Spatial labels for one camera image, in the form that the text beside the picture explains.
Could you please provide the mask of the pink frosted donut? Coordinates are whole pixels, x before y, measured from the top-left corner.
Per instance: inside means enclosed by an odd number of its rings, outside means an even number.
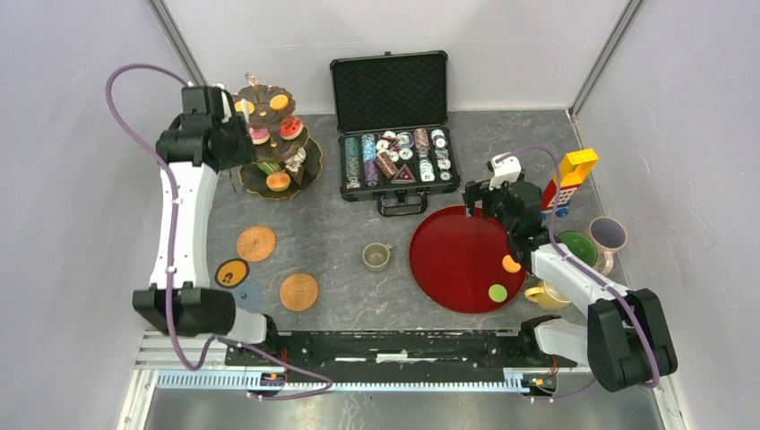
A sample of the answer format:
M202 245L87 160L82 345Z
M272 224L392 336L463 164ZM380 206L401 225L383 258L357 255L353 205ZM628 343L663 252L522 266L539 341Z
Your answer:
M271 133L268 128L262 127L262 128L255 128L251 127L248 129L249 135L251 137L252 143L254 145L262 145L266 144L271 139Z

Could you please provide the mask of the orange waffle biscuit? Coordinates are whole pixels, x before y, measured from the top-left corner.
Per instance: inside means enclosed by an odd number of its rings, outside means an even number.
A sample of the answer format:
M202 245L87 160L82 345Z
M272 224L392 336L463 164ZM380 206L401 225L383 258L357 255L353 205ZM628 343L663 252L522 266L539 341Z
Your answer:
M241 99L235 103L235 109L237 112L250 116L255 112L255 105L246 99Z

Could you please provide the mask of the white rectangular pastry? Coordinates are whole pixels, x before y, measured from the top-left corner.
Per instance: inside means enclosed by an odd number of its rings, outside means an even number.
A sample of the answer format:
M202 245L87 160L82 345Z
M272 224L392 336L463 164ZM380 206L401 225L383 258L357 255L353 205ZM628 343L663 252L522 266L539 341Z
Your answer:
M257 163L256 165L267 176L277 173L277 172L281 172L281 166L279 163L262 161L262 162Z

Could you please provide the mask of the orange round biscuit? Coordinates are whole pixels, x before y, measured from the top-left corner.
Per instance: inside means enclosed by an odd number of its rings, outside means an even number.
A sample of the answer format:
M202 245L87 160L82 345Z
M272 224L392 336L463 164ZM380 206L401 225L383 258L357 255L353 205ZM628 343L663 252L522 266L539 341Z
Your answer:
M504 256L501 264L503 269L509 273L517 273L522 270L522 265L518 263L510 254Z

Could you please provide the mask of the orange peach bun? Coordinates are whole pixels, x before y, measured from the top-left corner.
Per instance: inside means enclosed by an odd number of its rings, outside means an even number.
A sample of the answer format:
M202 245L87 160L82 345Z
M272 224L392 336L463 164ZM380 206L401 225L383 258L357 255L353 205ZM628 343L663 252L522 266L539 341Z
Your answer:
M265 179L265 183L269 190L280 193L290 187L291 177L284 171L277 171L269 174Z

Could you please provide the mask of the red frosted donut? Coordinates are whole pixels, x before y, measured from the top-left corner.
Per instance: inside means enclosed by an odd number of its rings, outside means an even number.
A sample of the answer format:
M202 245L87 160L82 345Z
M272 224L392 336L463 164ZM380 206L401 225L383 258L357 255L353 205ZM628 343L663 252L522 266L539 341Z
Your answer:
M280 122L278 133L284 141L298 138L304 129L303 121L297 116L287 116Z

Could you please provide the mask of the white striped donut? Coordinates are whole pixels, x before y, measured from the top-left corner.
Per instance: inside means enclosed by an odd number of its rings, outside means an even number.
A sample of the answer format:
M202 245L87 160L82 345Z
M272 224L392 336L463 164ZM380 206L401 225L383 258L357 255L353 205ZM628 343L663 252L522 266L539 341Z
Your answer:
M307 152L304 147L298 148L296 153L286 160L286 168L293 172L298 172L304 161L306 160Z

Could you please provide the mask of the yellow round cookie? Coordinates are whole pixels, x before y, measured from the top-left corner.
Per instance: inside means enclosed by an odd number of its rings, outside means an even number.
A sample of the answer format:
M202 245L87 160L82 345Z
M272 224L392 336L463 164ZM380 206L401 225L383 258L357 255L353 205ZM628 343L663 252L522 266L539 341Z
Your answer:
M290 99L286 94L277 94L273 96L269 101L269 106L274 112L280 112L286 109L289 105Z

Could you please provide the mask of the chocolate cake slice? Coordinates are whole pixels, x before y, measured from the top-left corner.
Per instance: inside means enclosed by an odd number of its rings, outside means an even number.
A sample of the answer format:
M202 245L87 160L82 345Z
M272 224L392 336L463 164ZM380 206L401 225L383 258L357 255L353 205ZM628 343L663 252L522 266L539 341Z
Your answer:
M287 165L286 170L297 187L303 184L305 168L303 165Z

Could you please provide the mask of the red round tray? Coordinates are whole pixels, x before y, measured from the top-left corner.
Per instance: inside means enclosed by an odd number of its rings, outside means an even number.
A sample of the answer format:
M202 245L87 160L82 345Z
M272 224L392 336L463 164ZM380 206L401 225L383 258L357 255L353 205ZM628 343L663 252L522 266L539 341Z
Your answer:
M410 268L419 288L442 307L460 314L485 314L517 298L527 279L509 273L501 261L508 254L507 234L496 219L465 215L465 207L445 207L427 216L410 241ZM488 288L503 285L504 303L488 297Z

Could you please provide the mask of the green macaron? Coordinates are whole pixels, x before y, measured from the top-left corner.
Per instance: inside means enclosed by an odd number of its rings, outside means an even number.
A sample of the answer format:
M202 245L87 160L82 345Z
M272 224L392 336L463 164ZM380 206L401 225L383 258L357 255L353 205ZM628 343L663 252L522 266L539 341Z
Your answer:
M503 285L493 284L488 288L488 297L495 303L504 303L509 297L509 293Z

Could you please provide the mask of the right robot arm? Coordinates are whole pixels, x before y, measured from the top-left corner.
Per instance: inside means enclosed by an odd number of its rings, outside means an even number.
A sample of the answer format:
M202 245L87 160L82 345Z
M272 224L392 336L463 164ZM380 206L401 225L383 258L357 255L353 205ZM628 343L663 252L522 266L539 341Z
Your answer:
M528 321L528 335L517 342L524 363L539 366L552 355L568 358L588 366L609 392L635 385L654 388L677 372L678 356L658 296L648 288L619 284L572 255L541 217L539 187L524 180L498 187L470 181L462 198L468 216L480 203L482 217L501 226L508 255L520 268L547 282L586 318L584 326L556 316Z

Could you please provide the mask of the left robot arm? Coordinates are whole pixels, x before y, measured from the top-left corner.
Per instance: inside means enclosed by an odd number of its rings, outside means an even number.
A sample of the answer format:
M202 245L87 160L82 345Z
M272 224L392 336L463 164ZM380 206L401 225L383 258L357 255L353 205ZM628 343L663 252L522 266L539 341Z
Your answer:
M220 172L256 159L246 119L221 85L185 87L181 97L182 112L155 144L162 185L159 252L149 286L134 291L132 305L164 334L226 336L247 343L258 364L270 365L281 355L281 340L267 332L266 316L213 288L207 263Z

